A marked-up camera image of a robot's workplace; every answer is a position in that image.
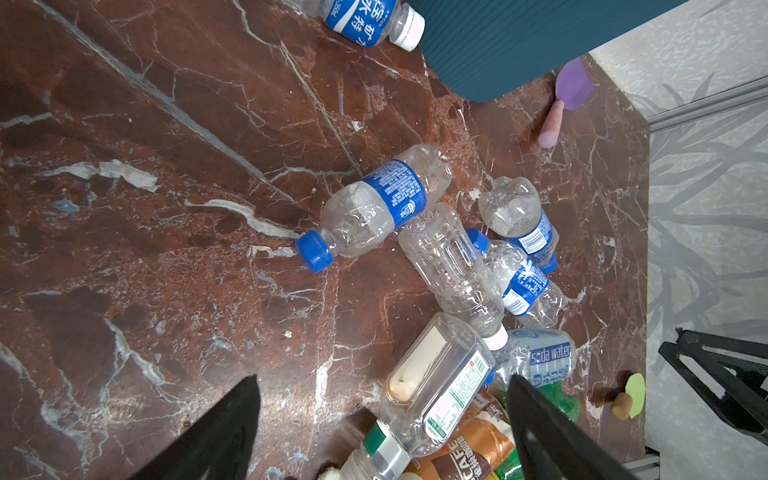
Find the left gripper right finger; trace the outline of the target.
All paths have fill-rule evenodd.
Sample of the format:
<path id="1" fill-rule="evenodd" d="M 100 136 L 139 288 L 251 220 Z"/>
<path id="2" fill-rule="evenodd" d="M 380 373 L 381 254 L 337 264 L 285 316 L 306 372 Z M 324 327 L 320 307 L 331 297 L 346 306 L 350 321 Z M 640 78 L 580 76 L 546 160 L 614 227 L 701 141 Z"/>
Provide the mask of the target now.
<path id="1" fill-rule="evenodd" d="M 507 412 L 525 478 L 636 479 L 517 374 L 507 387 Z"/>

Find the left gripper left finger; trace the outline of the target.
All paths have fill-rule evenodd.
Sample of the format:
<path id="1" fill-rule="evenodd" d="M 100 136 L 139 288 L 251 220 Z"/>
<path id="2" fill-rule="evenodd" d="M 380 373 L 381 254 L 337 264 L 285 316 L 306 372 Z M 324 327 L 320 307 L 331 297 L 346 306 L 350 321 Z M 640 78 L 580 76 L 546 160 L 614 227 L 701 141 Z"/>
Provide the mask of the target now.
<path id="1" fill-rule="evenodd" d="M 244 479 L 261 410 L 258 377 L 243 378 L 134 479 Z"/>

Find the green soda bottle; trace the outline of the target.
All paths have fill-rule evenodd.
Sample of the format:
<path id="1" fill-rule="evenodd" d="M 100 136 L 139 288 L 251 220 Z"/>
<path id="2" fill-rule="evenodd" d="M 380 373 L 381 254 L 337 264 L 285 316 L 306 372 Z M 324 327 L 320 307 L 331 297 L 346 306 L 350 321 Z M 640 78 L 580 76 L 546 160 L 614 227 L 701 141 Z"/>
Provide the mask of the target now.
<path id="1" fill-rule="evenodd" d="M 567 395 L 562 390 L 562 383 L 555 382 L 549 385 L 538 387 L 539 392 L 558 410 L 566 415 L 572 422 L 576 423 L 580 416 L 580 403 L 577 397 Z M 513 449 L 509 456 L 503 460 L 490 474 L 489 479 L 495 480 L 524 480 L 524 474 L 521 462 L 516 449 Z"/>

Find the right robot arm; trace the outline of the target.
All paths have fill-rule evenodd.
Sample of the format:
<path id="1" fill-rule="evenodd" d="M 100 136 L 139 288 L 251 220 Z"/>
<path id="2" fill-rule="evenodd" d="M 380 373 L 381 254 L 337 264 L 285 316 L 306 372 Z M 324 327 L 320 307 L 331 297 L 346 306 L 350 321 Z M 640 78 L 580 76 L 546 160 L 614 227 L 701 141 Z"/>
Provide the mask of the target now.
<path id="1" fill-rule="evenodd" d="M 767 443 L 767 345 L 678 328 L 658 353 L 739 433 Z"/>

